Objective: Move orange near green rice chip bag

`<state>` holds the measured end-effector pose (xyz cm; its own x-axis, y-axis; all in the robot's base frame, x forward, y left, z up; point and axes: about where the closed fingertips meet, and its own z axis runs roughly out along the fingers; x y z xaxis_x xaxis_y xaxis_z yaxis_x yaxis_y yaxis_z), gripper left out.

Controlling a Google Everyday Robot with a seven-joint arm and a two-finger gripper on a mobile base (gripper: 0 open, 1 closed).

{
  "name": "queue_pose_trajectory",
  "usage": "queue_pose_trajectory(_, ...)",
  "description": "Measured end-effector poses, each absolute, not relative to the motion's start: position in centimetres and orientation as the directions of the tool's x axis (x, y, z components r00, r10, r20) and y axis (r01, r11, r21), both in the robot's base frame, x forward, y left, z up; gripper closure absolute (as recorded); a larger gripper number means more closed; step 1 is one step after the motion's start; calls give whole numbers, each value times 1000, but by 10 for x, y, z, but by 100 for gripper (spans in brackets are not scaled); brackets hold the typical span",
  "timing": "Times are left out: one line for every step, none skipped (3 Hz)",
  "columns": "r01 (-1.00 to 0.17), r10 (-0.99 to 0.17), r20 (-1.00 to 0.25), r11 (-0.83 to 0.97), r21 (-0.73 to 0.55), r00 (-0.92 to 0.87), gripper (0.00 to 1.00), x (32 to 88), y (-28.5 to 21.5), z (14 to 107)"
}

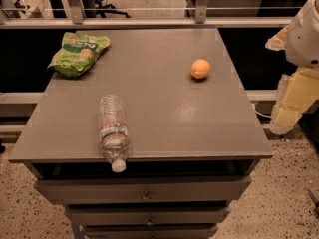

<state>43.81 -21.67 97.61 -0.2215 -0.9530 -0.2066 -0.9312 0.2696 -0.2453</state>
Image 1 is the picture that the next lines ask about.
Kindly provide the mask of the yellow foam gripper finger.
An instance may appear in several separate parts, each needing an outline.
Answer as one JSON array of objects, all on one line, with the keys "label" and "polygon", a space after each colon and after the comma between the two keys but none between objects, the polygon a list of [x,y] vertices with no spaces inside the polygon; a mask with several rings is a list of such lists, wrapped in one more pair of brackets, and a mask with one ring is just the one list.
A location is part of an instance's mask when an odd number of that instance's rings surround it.
[{"label": "yellow foam gripper finger", "polygon": [[277,34],[267,40],[265,48],[272,51],[282,51],[286,49],[286,37],[288,27],[285,26]]},{"label": "yellow foam gripper finger", "polygon": [[271,113],[270,131],[286,134],[319,99],[319,70],[299,67],[291,76],[283,75]]}]

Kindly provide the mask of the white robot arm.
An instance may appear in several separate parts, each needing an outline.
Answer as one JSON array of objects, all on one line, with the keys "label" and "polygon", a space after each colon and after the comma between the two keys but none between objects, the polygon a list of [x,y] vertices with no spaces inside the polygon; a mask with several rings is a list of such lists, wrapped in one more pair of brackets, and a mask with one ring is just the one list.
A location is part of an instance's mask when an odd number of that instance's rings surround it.
[{"label": "white robot arm", "polygon": [[290,24],[270,38],[265,48],[284,51],[297,66],[278,83],[271,112],[270,131],[282,135],[293,130],[302,115],[319,99],[319,0],[307,0]]}]

